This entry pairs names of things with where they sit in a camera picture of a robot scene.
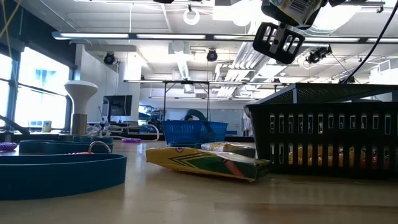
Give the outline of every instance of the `black plastic crate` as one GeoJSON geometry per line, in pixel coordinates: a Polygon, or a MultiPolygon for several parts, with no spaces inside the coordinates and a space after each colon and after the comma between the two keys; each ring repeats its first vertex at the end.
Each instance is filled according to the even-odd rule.
{"type": "Polygon", "coordinates": [[[246,105],[259,159],[290,174],[398,173],[398,103],[246,105]]]}

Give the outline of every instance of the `ceiling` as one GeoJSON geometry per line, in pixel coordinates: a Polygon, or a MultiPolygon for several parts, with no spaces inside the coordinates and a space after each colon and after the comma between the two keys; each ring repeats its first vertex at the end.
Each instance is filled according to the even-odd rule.
{"type": "MultiPolygon", "coordinates": [[[[202,12],[196,25],[188,25],[183,20],[183,13],[187,6],[185,3],[181,4],[181,1],[163,6],[150,0],[136,1],[134,5],[105,4],[96,1],[81,2],[81,0],[29,0],[23,1],[22,5],[31,13],[63,32],[247,34],[250,30],[250,25],[237,26],[233,21],[213,20],[211,15],[213,8],[209,4],[214,3],[214,0],[206,1],[201,6],[197,2],[191,2],[192,8],[199,9],[202,12]]],[[[259,0],[253,0],[252,2],[261,3],[259,0]]],[[[259,7],[250,8],[249,10],[250,13],[261,13],[259,7]]],[[[245,17],[249,16],[250,13],[237,16],[245,17]]],[[[335,30],[332,35],[377,37],[389,16],[388,7],[385,7],[384,12],[380,14],[376,13],[375,7],[363,8],[347,23],[335,30]]],[[[397,30],[398,17],[393,19],[384,36],[398,37],[397,30]]],[[[134,45],[154,74],[171,74],[173,70],[178,70],[178,66],[176,62],[167,60],[169,42],[164,40],[132,40],[130,42],[127,40],[92,40],[89,43],[84,43],[88,49],[90,49],[90,45],[99,45],[100,47],[105,45],[124,45],[126,49],[128,49],[128,45],[134,45]]],[[[241,44],[241,42],[190,41],[190,53],[194,54],[194,56],[187,63],[188,68],[190,70],[214,72],[217,63],[229,60],[232,62],[236,58],[241,44]],[[217,50],[219,62],[207,62],[206,55],[210,48],[217,50]]],[[[329,55],[319,64],[310,68],[308,68],[309,65],[303,62],[306,55],[301,55],[294,63],[294,66],[286,67],[283,70],[285,73],[283,79],[287,81],[290,79],[295,82],[330,81],[332,76],[341,74],[345,69],[349,70],[358,66],[359,60],[369,52],[371,46],[370,44],[331,44],[336,58],[329,55]]],[[[127,56],[127,51],[116,52],[115,55],[123,61],[127,56]]],[[[103,56],[105,50],[100,49],[96,53],[103,56]]],[[[369,59],[373,63],[366,63],[363,66],[356,75],[357,80],[361,83],[368,82],[369,68],[376,66],[376,62],[385,61],[390,57],[398,57],[398,45],[379,45],[369,59]]]]}

